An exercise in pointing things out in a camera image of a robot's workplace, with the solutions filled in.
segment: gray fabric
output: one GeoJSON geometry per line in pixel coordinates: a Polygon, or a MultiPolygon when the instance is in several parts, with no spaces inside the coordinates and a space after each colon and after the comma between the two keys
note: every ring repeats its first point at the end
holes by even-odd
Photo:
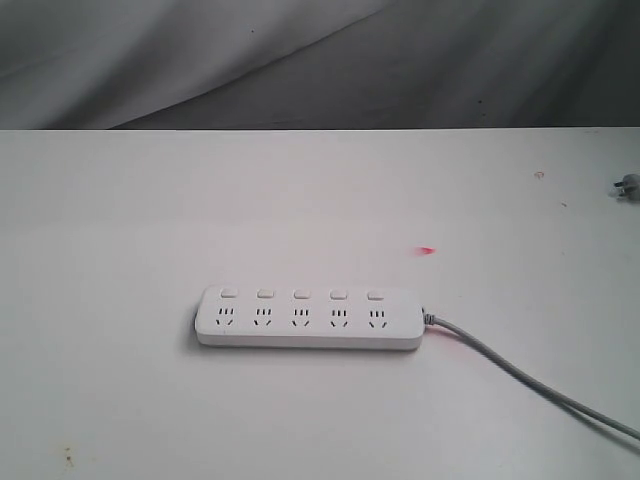
{"type": "Polygon", "coordinates": [[[0,128],[640,125],[638,27],[635,0],[4,0],[0,128]]]}

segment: red laser dot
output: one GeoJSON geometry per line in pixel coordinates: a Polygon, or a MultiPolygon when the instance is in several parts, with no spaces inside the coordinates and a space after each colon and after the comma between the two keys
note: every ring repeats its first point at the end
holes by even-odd
{"type": "Polygon", "coordinates": [[[431,255],[432,253],[435,253],[435,252],[436,252],[436,249],[431,247],[416,248],[416,255],[431,255]]]}

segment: electrical socket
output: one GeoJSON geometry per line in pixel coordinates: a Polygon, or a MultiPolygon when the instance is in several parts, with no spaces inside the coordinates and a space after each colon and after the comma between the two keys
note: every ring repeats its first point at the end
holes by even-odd
{"type": "Polygon", "coordinates": [[[424,319],[402,289],[216,285],[204,291],[195,327],[213,346],[413,350],[424,319]]]}

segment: gray cable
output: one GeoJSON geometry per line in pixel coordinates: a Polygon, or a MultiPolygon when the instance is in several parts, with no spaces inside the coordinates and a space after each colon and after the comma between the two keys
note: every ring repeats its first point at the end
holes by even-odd
{"type": "Polygon", "coordinates": [[[475,348],[477,351],[479,351],[481,354],[483,354],[485,357],[487,357],[489,360],[491,360],[493,363],[495,363],[496,365],[498,365],[500,368],[502,368],[504,371],[506,371],[509,375],[511,375],[512,377],[514,377],[516,380],[524,383],[525,385],[527,385],[529,388],[531,388],[532,390],[536,391],[537,393],[539,393],[540,395],[548,398],[549,400],[551,400],[552,402],[556,402],[556,403],[562,403],[568,407],[573,408],[574,410],[583,413],[584,415],[587,415],[615,430],[618,430],[619,432],[622,432],[626,435],[629,435],[630,437],[635,438],[636,440],[640,440],[640,432],[638,430],[635,430],[631,427],[628,427],[612,418],[607,417],[606,415],[603,415],[600,412],[596,412],[595,410],[587,407],[586,405],[583,405],[579,402],[576,402],[575,400],[573,400],[572,398],[567,397],[566,395],[558,392],[557,390],[554,390],[551,387],[546,386],[544,383],[539,382],[538,380],[536,380],[535,378],[533,378],[530,375],[527,375],[526,373],[524,373],[522,370],[520,370],[518,367],[516,367],[515,365],[513,365],[511,362],[507,361],[506,359],[504,359],[503,357],[501,357],[500,355],[498,355],[495,351],[493,351],[491,348],[489,348],[487,345],[485,345],[484,343],[482,343],[480,340],[478,340],[476,337],[474,337],[473,335],[471,335],[470,333],[464,331],[463,329],[461,329],[460,327],[457,327],[455,325],[453,325],[452,323],[449,323],[445,320],[442,320],[440,318],[435,317],[434,315],[430,315],[430,314],[425,314],[424,317],[425,320],[425,324],[428,325],[437,325],[439,327],[443,327],[446,328],[447,330],[452,331],[453,333],[455,333],[456,335],[458,335],[462,340],[464,340],[465,343],[467,343],[469,346],[475,348]]]}

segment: white table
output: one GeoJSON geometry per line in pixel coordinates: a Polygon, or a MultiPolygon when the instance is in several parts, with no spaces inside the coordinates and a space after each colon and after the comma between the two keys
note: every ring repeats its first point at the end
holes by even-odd
{"type": "Polygon", "coordinates": [[[640,129],[0,133],[0,477],[637,479],[640,445],[442,333],[192,333],[212,283],[408,287],[640,427],[634,171],[640,129]]]}

